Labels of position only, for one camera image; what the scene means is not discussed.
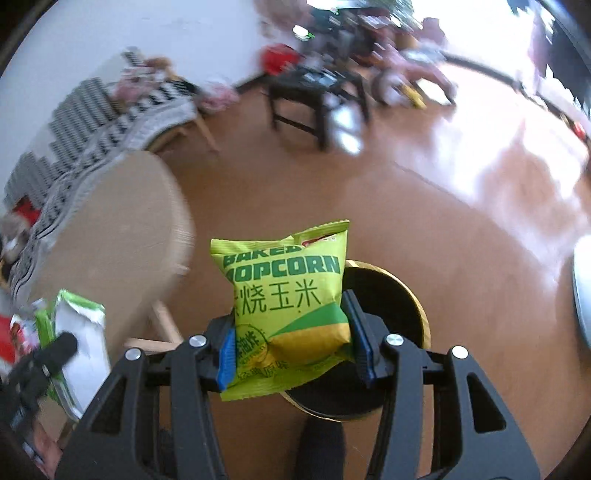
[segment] chair leg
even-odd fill
[[[143,338],[128,338],[125,348],[141,348],[148,353],[164,353],[174,350],[180,344],[175,342],[159,342],[157,340],[145,340]]]
[[[152,310],[152,322],[160,338],[166,342],[183,343],[183,336],[178,331],[178,327],[174,323],[173,317],[166,305],[161,301],[157,301],[152,305]]]
[[[217,146],[216,140],[214,139],[212,133],[205,124],[205,121],[203,121],[201,115],[197,114],[197,118],[195,118],[193,122],[195,122],[195,125],[197,125],[198,129],[201,131],[201,134],[205,137],[205,140],[207,141],[209,148],[211,148],[214,152],[219,152],[220,149]]]

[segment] table leg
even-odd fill
[[[360,75],[357,77],[353,82],[355,89],[357,90],[357,101],[359,106],[361,107],[361,111],[363,112],[363,118],[365,123],[369,123],[369,106],[368,106],[368,98],[365,94],[365,87],[363,86],[363,77]]]
[[[320,104],[314,109],[316,116],[316,137],[318,138],[318,147],[321,150],[326,150],[327,138],[326,138],[326,114],[327,109],[320,99]]]
[[[279,130],[279,123],[277,122],[277,110],[275,109],[275,98],[271,92],[269,92],[267,98],[269,99],[269,109],[271,111],[271,126],[273,130]]]

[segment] red package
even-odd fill
[[[15,361],[15,349],[11,339],[10,318],[0,315],[0,358],[9,364]]]

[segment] wooden floor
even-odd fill
[[[161,156],[190,205],[191,270],[168,302],[185,336],[232,307],[209,257],[211,238],[278,239],[351,220],[348,258],[393,272],[415,292],[432,349],[466,346],[523,429],[543,475],[591,414],[591,354],[578,337],[571,255],[591,231],[587,151],[555,117],[509,87],[457,67],[457,106],[333,115],[333,145],[269,127],[258,89],[207,120],[220,156],[196,129]],[[311,119],[305,107],[286,116]],[[279,395],[221,403],[217,432],[230,477],[289,479],[305,415]],[[345,426],[346,479],[364,478],[379,413]],[[421,473],[428,472],[426,415]]]

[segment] red bag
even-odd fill
[[[268,46],[261,55],[261,63],[265,73],[279,75],[286,66],[295,65],[300,61],[300,54],[283,43]]]

